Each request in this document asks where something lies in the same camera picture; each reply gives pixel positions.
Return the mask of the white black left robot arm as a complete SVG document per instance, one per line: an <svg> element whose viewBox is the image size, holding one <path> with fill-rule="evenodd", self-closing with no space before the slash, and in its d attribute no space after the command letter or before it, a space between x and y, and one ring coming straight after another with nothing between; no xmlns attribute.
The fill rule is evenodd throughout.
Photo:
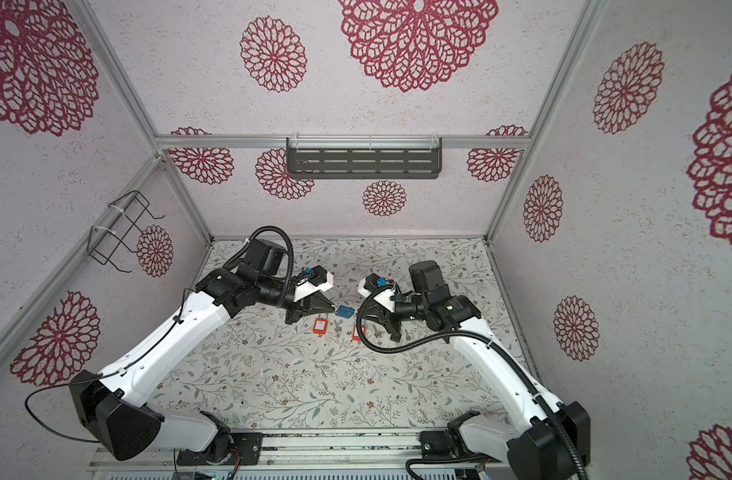
<svg viewBox="0 0 732 480"><path fill-rule="evenodd" d="M261 239L270 231L283 242ZM98 373L82 370L66 383L88 443L118 461L151 448L188 451L207 464L224 464L236 452L230 428L216 415L161 409L150 400L158 384L206 337L247 307L284 311L292 325L331 313L325 293L333 275L317 265L295 267L293 244L281 228L260 227L221 267L185 289L179 306L144 340Z"/></svg>

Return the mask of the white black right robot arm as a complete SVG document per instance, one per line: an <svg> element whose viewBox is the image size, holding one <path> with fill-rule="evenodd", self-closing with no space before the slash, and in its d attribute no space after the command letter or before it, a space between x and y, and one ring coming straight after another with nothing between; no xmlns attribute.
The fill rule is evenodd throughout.
<svg viewBox="0 0 732 480"><path fill-rule="evenodd" d="M405 464L416 479L417 465L500 463L518 479L585 479L590 463L591 420L577 402L567 404L525 370L464 295L451 293L439 265L422 261L410 266L412 290L401 291L391 280L371 273L358 284L364 300L356 312L355 330L368 349L388 355L408 352L443 340L460 353L486 382L507 412L504 422L477 411L448 422L444 431L420 435L423 453ZM385 328L393 341L401 325L426 323L430 335L393 347L366 336L364 322Z"/></svg>

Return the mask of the blue padlock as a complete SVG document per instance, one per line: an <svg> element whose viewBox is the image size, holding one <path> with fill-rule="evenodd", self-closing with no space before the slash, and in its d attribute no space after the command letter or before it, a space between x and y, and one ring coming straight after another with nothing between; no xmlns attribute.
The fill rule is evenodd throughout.
<svg viewBox="0 0 732 480"><path fill-rule="evenodd" d="M339 305L335 308L334 314L340 318L344 319L350 319L352 318L356 313L356 310L353 307L347 306L347 305Z"/></svg>

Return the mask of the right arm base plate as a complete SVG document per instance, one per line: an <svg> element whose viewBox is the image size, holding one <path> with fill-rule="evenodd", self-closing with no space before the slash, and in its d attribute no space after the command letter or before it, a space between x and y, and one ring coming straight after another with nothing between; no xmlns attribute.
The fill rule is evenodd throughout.
<svg viewBox="0 0 732 480"><path fill-rule="evenodd" d="M449 430L424 430L418 436L423 460L452 463L491 460L500 462L497 457L475 453L463 445L462 440Z"/></svg>

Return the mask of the red padlock with warning label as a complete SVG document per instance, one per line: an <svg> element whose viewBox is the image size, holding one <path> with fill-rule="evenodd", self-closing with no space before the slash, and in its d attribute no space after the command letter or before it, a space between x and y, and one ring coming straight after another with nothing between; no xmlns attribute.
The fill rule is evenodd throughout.
<svg viewBox="0 0 732 480"><path fill-rule="evenodd" d="M318 336L323 336L328 330L328 320L325 318L317 318L313 324L313 333Z"/></svg>

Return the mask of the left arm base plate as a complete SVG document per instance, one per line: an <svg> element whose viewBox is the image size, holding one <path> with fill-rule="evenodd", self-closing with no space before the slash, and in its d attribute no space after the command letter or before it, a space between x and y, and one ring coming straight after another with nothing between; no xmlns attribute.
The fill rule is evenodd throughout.
<svg viewBox="0 0 732 480"><path fill-rule="evenodd" d="M255 466L259 463L264 435L257 432L233 432L230 439L221 436L203 452L181 450L177 466Z"/></svg>

